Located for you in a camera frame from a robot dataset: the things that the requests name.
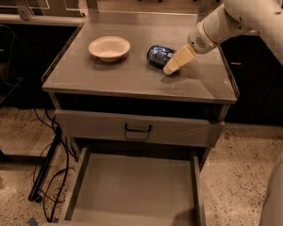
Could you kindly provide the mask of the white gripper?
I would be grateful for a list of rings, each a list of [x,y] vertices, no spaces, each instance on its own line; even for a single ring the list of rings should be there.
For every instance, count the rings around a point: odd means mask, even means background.
[[[182,46],[163,67],[165,74],[176,72],[192,61],[197,54],[206,54],[225,40],[224,24],[218,16],[208,16],[199,22],[188,36],[188,44]]]

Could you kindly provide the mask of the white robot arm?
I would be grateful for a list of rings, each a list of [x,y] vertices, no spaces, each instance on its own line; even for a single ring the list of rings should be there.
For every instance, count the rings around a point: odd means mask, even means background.
[[[259,36],[283,66],[282,0],[224,0],[197,24],[181,47],[164,66],[176,72],[195,55],[206,54],[225,40],[250,30]],[[267,185],[259,226],[283,226],[283,151],[275,160]]]

